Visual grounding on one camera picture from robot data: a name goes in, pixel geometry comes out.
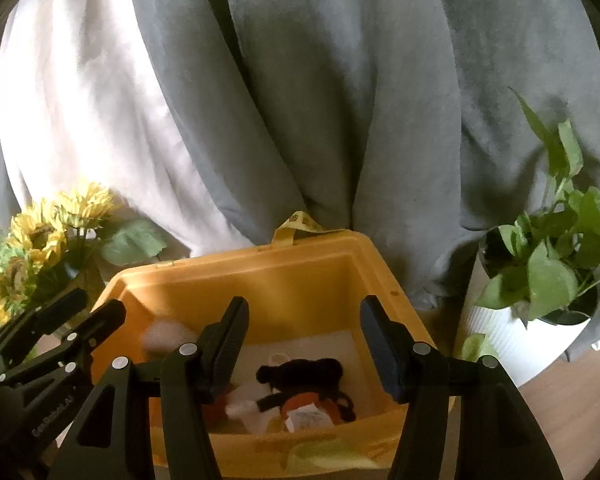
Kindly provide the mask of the black penguin plush toy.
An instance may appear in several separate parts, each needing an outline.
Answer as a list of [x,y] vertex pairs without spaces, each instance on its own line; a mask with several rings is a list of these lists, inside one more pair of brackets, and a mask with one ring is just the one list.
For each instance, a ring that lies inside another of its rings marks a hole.
[[207,428],[255,436],[328,429],[354,422],[354,403],[340,388],[343,367],[334,358],[273,356],[253,378],[232,382],[202,408]]

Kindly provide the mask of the white cloth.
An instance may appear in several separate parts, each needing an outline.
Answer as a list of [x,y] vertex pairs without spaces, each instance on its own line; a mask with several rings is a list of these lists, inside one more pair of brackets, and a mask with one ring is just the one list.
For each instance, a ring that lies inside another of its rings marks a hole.
[[[352,334],[340,330],[320,336],[279,341],[275,344],[246,344],[239,352],[230,383],[233,390],[228,394],[229,404],[255,401],[270,393],[272,388],[260,384],[256,375],[260,367],[279,366],[292,360],[317,361],[335,359],[343,368],[340,389],[353,401],[353,411],[358,419],[373,414],[373,399],[362,361]],[[302,418],[289,426],[283,419],[280,408],[271,408],[264,413],[252,413],[231,419],[226,430],[231,434],[294,434],[304,430],[324,429],[324,422],[311,422]]]

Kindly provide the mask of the yellow sunflower bouquet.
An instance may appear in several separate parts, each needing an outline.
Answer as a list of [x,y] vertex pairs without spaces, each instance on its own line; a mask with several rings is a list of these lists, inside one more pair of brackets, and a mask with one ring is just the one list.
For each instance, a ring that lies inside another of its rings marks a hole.
[[120,216],[116,194],[99,183],[64,188],[0,226],[0,327],[85,286],[102,260],[115,268],[160,255],[166,236],[146,218]]

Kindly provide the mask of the white plant pot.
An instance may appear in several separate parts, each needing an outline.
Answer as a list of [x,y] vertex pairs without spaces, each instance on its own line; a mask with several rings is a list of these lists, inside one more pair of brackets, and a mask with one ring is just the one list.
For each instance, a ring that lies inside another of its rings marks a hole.
[[495,356],[516,386],[535,378],[576,341],[597,307],[548,240],[521,254],[482,240],[455,338],[454,356]]

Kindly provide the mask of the orange plastic storage box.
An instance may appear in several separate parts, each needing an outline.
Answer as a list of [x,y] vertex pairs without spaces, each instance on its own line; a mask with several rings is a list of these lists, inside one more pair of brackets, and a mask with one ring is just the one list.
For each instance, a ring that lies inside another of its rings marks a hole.
[[290,466],[306,442],[343,444],[363,468],[388,468],[396,455],[406,409],[382,388],[361,330],[360,305],[376,296],[393,321],[428,341],[422,320],[373,243],[341,231],[199,258],[138,266],[118,273],[102,292],[125,306],[124,324],[93,354],[102,376],[117,356],[142,362],[143,332],[156,318],[172,318],[200,333],[218,322],[234,297],[250,307],[249,328],[232,382],[252,382],[275,353],[297,359],[334,358],[356,419],[322,430],[250,434],[231,424],[210,440],[228,478],[296,478],[313,467]]

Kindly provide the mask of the green leafy houseplant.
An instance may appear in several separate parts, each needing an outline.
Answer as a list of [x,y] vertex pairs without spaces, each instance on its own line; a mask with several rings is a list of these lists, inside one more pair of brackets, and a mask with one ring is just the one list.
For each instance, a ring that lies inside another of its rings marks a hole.
[[472,359],[493,350],[524,384],[591,327],[600,292],[600,190],[574,185],[584,158],[569,120],[550,129],[518,101],[541,141],[548,169],[542,206],[501,224],[480,240],[455,353]]

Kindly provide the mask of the grey curtain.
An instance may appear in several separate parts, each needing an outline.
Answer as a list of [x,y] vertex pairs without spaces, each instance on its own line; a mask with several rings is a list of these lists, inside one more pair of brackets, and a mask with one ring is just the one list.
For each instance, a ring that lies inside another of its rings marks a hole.
[[[0,47],[19,0],[0,0]],[[294,212],[366,234],[416,308],[459,304],[478,238],[540,206],[518,101],[570,119],[600,188],[593,0],[132,0],[213,203],[248,240]],[[0,223],[16,197],[0,139]]]

